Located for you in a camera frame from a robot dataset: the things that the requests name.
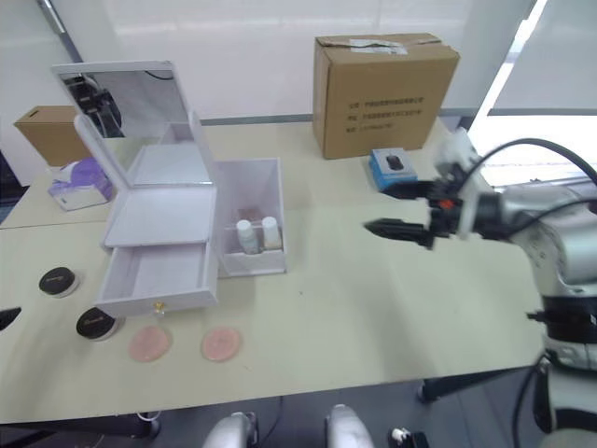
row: black jar lid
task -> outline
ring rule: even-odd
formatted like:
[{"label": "black jar lid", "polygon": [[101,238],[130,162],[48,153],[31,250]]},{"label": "black jar lid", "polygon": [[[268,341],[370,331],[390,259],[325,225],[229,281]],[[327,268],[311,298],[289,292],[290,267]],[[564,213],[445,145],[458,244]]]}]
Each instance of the black jar lid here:
[{"label": "black jar lid", "polygon": [[48,271],[41,280],[39,288],[50,296],[62,294],[75,283],[75,273],[70,269],[60,267]]},{"label": "black jar lid", "polygon": [[87,339],[108,337],[118,326],[117,320],[99,308],[90,308],[76,322],[76,332]]}]

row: purple tissue box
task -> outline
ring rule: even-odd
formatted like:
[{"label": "purple tissue box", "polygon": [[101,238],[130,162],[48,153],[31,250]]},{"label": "purple tissue box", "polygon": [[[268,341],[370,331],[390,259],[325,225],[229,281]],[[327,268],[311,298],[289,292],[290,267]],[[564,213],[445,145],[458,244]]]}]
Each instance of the purple tissue box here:
[{"label": "purple tissue box", "polygon": [[54,174],[48,193],[64,210],[77,210],[112,198],[112,183],[93,157],[70,163]]}]

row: black cable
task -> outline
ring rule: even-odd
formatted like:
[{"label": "black cable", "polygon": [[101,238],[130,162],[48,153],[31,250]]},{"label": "black cable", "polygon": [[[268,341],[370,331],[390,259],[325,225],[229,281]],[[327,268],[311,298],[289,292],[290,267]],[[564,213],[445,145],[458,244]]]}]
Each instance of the black cable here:
[{"label": "black cable", "polygon": [[514,236],[519,231],[524,231],[525,229],[528,229],[533,224],[535,224],[537,221],[543,219],[547,215],[551,215],[552,213],[559,212],[563,208],[567,208],[567,207],[570,207],[572,205],[578,205],[580,203],[597,203],[597,198],[579,199],[578,201],[572,201],[570,203],[563,203],[562,205],[558,205],[556,207],[550,208],[549,210],[546,210],[545,212],[541,212],[539,215],[537,215],[535,217],[532,217],[531,219],[529,219],[528,221],[526,221],[524,224],[521,224],[519,227],[515,228],[514,230],[509,231],[506,234],[505,239],[511,238],[512,236]]},{"label": "black cable", "polygon": [[2,444],[0,445],[0,448],[23,448],[25,446],[32,445],[38,441],[47,439],[48,437],[51,437],[54,434],[56,434],[54,431],[36,431],[32,434],[21,437],[20,439],[16,439],[15,441],[10,441],[9,443]]},{"label": "black cable", "polygon": [[155,79],[159,79],[160,81],[172,81],[174,79],[174,77],[159,77],[158,75],[154,75],[153,73],[151,73],[148,70],[144,70],[144,71],[151,77],[154,77]]},{"label": "black cable", "polygon": [[265,446],[265,442],[268,441],[268,438],[270,437],[271,433],[273,432],[274,429],[276,429],[276,427],[278,426],[278,423],[280,423],[280,420],[282,419],[283,403],[284,403],[284,397],[280,396],[279,401],[278,401],[278,414],[276,415],[276,419],[273,421],[273,424],[271,425],[271,428],[267,432],[265,437],[259,441],[259,448],[263,448]]},{"label": "black cable", "polygon": [[563,147],[562,145],[558,145],[557,143],[550,142],[549,140],[543,140],[542,138],[520,138],[518,140],[513,140],[508,143],[504,143],[499,147],[492,149],[490,152],[485,154],[481,157],[478,161],[475,162],[473,166],[465,173],[465,176],[460,182],[460,185],[456,187],[456,193],[458,193],[466,184],[468,179],[475,173],[480,166],[485,163],[491,156],[500,152],[507,147],[514,147],[516,145],[535,145],[538,147],[544,147],[549,149],[561,156],[565,157],[569,161],[571,161],[574,165],[582,170],[582,172],[592,180],[593,184],[597,186],[597,172],[590,166],[584,159],[578,156],[575,152],[571,151],[567,147]]},{"label": "black cable", "polygon": [[521,435],[519,434],[519,425],[520,425],[520,417],[521,417],[521,409],[522,409],[522,401],[524,400],[524,396],[526,395],[526,390],[533,379],[533,375],[536,373],[539,364],[545,357],[545,353],[541,352],[541,355],[535,361],[533,366],[529,368],[529,370],[524,375],[522,379],[521,387],[519,389],[518,396],[516,397],[516,405],[514,406],[514,412],[512,413],[512,442],[514,444],[514,448],[521,448]]},{"label": "black cable", "polygon": [[100,123],[100,129],[102,130],[102,137],[108,138],[108,131],[105,128],[104,121],[102,120],[102,116],[99,112],[95,113],[95,118],[97,118],[98,122]]}]

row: white makeup box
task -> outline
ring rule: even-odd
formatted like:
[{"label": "white makeup box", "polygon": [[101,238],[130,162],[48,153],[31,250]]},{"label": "white makeup box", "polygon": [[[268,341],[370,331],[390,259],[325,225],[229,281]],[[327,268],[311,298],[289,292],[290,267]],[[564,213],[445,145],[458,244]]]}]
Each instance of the white makeup box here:
[{"label": "white makeup box", "polygon": [[[75,127],[118,190],[95,305],[113,317],[217,304],[217,278],[283,273],[277,159],[214,161],[169,62],[57,65]],[[283,247],[246,255],[235,224],[275,217]]]}]

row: drawer knob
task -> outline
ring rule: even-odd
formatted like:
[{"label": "drawer knob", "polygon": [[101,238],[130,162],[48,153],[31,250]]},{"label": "drawer knob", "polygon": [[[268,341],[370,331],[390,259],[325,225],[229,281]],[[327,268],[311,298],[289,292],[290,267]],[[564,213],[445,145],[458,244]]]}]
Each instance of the drawer knob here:
[{"label": "drawer knob", "polygon": [[164,315],[164,308],[166,308],[166,304],[163,301],[156,301],[153,304],[153,309],[156,315]]}]

